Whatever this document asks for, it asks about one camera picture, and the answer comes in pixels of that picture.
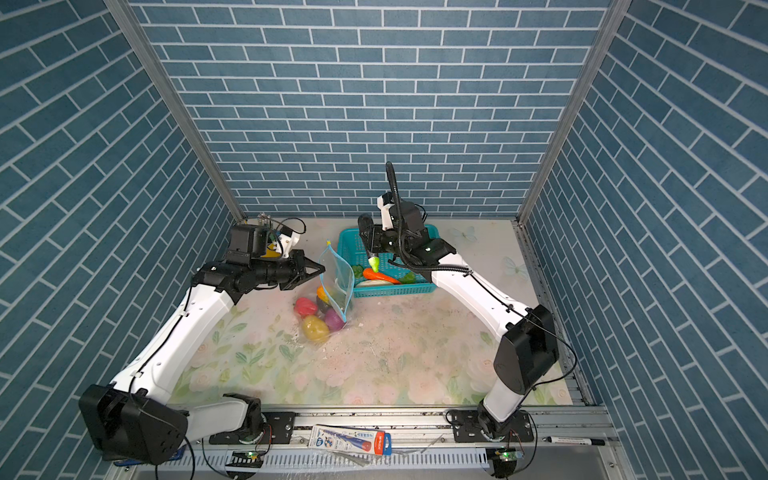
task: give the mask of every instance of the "blue plastic basket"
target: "blue plastic basket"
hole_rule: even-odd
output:
[[[439,238],[437,228],[434,225],[427,225],[427,231],[432,238]],[[339,235],[339,255],[346,260],[349,265],[360,265],[363,268],[368,267],[368,256],[366,249],[362,246],[359,231],[356,228],[348,228]],[[392,278],[401,279],[406,273],[410,272],[407,268],[390,265],[392,259],[391,253],[380,253],[379,272],[389,275]],[[363,296],[388,296],[388,295],[410,295],[411,293],[432,293],[437,286],[428,282],[424,276],[415,273],[416,283],[406,285],[386,285],[386,286],[363,286],[353,289],[356,297]]]

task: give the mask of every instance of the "orange carrot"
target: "orange carrot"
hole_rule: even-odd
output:
[[[386,280],[387,282],[392,282],[395,285],[400,285],[402,283],[400,280],[395,280],[383,273],[374,272],[373,268],[366,268],[362,271],[362,275],[368,280]]]

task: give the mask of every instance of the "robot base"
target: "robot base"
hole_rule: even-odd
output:
[[[478,422],[478,411],[453,409],[447,411],[446,419],[452,425],[453,440],[456,443],[476,443],[476,442],[506,442],[508,439],[512,442],[517,441],[517,437],[512,435],[509,438],[509,432],[514,430],[520,437],[521,442],[533,442],[533,430],[531,428],[531,416],[518,410],[513,413],[505,422],[506,433],[501,439],[489,439],[483,433]]]

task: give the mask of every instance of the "metal mounting plate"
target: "metal mounting plate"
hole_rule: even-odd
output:
[[[450,410],[446,414],[453,425],[453,440],[456,443],[487,442],[478,424],[477,410]],[[511,418],[510,430],[514,430],[521,442],[533,442],[533,430],[531,429],[531,416],[522,410],[518,410]],[[508,440],[507,434],[502,441]]]
[[[287,445],[293,434],[293,421],[296,419],[294,412],[263,412],[267,425],[272,427],[272,445]],[[211,435],[208,441],[211,445],[248,445],[241,442],[238,432],[221,432]]]

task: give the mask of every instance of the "plastic zipper bag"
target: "plastic zipper bag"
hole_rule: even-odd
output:
[[[352,309],[355,273],[352,267],[336,251],[328,246],[320,254],[318,262],[326,268],[320,274],[320,283],[325,289],[328,304],[339,314],[344,323],[349,321],[349,311]]]

